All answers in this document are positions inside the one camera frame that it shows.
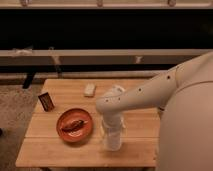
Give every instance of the wooden table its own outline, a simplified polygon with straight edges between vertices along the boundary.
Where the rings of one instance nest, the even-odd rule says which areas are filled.
[[[141,79],[48,79],[42,93],[49,92],[55,109],[44,112],[38,101],[23,144],[17,167],[153,167],[160,121],[155,109],[124,112],[126,130],[123,145],[117,152],[103,149],[100,131],[101,116],[95,109],[95,100],[113,84],[126,89],[142,83]],[[94,98],[86,98],[87,83],[94,83]],[[87,110],[94,122],[94,130],[86,144],[64,143],[56,132],[60,115],[70,108]]]

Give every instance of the black wall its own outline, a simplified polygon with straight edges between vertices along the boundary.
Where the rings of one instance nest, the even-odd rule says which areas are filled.
[[[213,10],[0,10],[0,49],[213,48]]]

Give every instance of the gray carpet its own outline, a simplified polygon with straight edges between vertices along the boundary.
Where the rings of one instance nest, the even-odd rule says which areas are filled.
[[[27,90],[22,85],[0,85],[0,171],[39,171],[39,168],[16,168],[18,156],[33,109],[42,85],[31,85]],[[52,168],[53,171],[142,171],[142,168]]]

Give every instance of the white sponge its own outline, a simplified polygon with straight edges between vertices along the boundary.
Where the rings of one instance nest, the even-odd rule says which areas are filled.
[[[84,96],[85,97],[93,97],[95,95],[95,84],[89,83],[86,85],[84,90]]]

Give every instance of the orange bowl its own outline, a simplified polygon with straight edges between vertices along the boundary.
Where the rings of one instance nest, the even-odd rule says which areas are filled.
[[[62,128],[72,122],[83,120],[84,124],[80,129],[63,131]],[[66,142],[78,142],[85,139],[93,129],[92,117],[83,109],[73,108],[64,112],[58,119],[56,130],[60,138]]]

